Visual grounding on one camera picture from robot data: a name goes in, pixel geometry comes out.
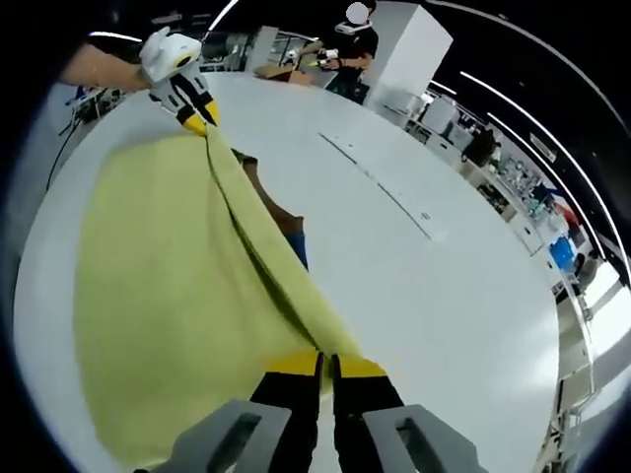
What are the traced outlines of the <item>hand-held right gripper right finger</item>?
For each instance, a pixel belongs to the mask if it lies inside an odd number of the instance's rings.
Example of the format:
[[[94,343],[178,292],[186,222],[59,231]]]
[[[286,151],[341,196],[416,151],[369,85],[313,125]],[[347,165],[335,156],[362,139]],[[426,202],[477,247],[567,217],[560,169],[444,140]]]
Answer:
[[[334,355],[334,446],[343,472],[483,472],[475,444],[421,405],[406,405],[384,369]]]

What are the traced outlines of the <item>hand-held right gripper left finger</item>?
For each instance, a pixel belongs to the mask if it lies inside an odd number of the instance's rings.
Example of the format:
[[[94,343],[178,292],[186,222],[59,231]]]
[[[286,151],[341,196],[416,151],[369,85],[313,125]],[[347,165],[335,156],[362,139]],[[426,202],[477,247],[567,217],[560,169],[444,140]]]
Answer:
[[[317,440],[324,355],[273,360],[248,400],[233,399],[178,436],[174,472],[306,472]]]

